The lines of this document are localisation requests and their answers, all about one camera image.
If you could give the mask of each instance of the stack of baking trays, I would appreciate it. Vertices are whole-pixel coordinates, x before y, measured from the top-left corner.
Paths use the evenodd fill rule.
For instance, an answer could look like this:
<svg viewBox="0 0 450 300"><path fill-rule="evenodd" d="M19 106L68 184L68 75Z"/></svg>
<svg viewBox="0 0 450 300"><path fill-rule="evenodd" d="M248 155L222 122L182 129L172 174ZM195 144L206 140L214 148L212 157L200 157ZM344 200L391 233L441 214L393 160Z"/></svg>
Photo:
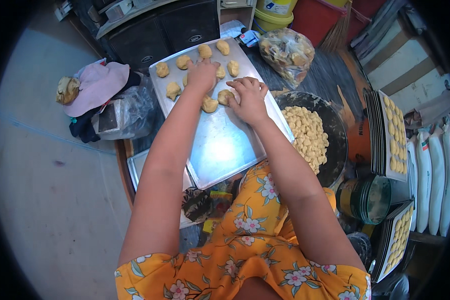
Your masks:
<svg viewBox="0 0 450 300"><path fill-rule="evenodd" d="M364 93L370 125L371 171L407 182L407 139L403 112L382 91Z"/></svg>
<svg viewBox="0 0 450 300"><path fill-rule="evenodd" d="M385 278L402 261L410 233L413 202L407 201L391 212L382 222L378 256L371 272L373 282Z"/></svg>

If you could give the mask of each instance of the orange floral dress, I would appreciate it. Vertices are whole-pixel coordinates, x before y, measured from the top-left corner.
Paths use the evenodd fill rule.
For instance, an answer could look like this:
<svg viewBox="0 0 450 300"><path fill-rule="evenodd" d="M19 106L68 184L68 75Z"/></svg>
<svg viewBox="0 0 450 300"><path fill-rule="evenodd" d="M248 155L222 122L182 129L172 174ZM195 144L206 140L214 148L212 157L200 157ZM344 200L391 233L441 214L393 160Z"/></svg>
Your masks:
<svg viewBox="0 0 450 300"><path fill-rule="evenodd" d="M247 171L209 243L186 254L153 253L120 266L114 274L118 298L230 300L246 279L260 277L286 300L370 300L370 276L355 267L306 259L287 216L264 160Z"/></svg>

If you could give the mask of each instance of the hand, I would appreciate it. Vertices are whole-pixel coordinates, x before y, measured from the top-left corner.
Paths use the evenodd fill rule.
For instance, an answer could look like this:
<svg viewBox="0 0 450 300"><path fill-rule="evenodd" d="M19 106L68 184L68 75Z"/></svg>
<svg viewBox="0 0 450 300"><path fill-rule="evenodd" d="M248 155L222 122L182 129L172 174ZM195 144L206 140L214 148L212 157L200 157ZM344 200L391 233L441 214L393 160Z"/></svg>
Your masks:
<svg viewBox="0 0 450 300"><path fill-rule="evenodd" d="M227 81L226 84L240 95L240 104L234 98L226 96L228 105L240 119L252 127L270 119L265 106L268 87L263 82L256 78L243 77Z"/></svg>
<svg viewBox="0 0 450 300"><path fill-rule="evenodd" d="M219 62L210 62L210 58L205 58L203 61L198 60L197 64L194 65L189 60L186 62L186 67L188 69L186 87L193 87L194 90L205 94L217 84L217 68L220 67Z"/></svg>

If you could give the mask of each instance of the plastic bag of baked goods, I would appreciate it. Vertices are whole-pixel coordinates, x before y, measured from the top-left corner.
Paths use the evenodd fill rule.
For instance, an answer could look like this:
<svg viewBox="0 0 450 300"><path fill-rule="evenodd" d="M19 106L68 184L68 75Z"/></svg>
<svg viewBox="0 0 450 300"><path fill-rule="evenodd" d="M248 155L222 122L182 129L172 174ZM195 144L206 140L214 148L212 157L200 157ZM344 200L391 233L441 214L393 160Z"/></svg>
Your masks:
<svg viewBox="0 0 450 300"><path fill-rule="evenodd" d="M280 28L262 35L258 45L263 59L283 79L298 87L315 55L312 42L292 29Z"/></svg>

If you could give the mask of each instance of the orange container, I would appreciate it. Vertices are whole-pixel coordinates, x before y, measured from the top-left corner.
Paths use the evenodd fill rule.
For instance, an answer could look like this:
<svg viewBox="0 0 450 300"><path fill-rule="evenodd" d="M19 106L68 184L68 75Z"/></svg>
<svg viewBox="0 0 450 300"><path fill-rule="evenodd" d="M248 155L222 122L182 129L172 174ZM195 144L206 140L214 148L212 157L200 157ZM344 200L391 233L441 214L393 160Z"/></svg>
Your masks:
<svg viewBox="0 0 450 300"><path fill-rule="evenodd" d="M369 119L355 123L346 132L348 138L348 159L356 163L370 163L372 151L370 146Z"/></svg>

